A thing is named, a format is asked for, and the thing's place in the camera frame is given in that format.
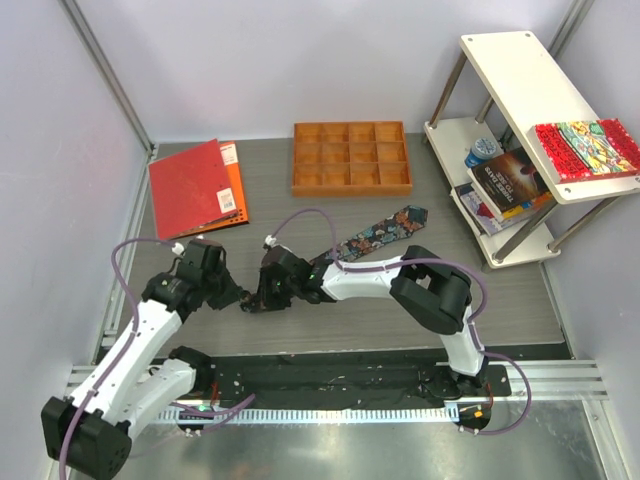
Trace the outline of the floral navy necktie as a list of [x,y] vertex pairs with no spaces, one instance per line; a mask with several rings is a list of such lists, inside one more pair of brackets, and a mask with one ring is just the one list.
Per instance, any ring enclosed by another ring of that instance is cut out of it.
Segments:
[[[408,205],[393,215],[363,230],[350,239],[338,242],[333,249],[306,260],[312,265],[312,273],[307,286],[320,294],[320,302],[328,296],[319,290],[319,282],[315,279],[317,274],[325,272],[335,262],[352,263],[390,243],[408,239],[415,232],[426,226],[428,211],[422,207]],[[266,252],[277,246],[275,239],[271,237],[265,245]],[[240,300],[240,307],[249,313],[255,311],[256,293],[245,292]]]

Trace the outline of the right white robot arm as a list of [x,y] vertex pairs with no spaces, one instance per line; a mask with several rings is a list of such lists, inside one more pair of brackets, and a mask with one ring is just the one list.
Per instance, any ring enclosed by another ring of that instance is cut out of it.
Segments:
[[246,300],[251,313],[285,310],[293,298],[309,304],[364,299],[394,300],[417,323],[441,339],[448,371],[426,382],[441,399],[472,395],[488,381],[488,358],[471,332],[471,279],[429,250],[409,247],[405,254],[361,264],[307,261],[282,246],[268,246],[257,292]]

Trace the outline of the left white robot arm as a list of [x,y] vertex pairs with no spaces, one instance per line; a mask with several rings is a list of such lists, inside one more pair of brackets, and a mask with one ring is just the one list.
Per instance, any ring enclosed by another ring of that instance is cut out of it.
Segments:
[[57,461],[60,478],[68,470],[114,478],[159,413],[184,395],[200,399],[212,389],[211,357],[184,346],[149,378],[143,376],[192,313],[203,305],[222,310],[242,293],[221,244],[196,238],[171,248],[176,264],[152,277],[140,299],[125,294],[133,316],[108,353],[71,394],[50,398],[41,411],[46,451]]

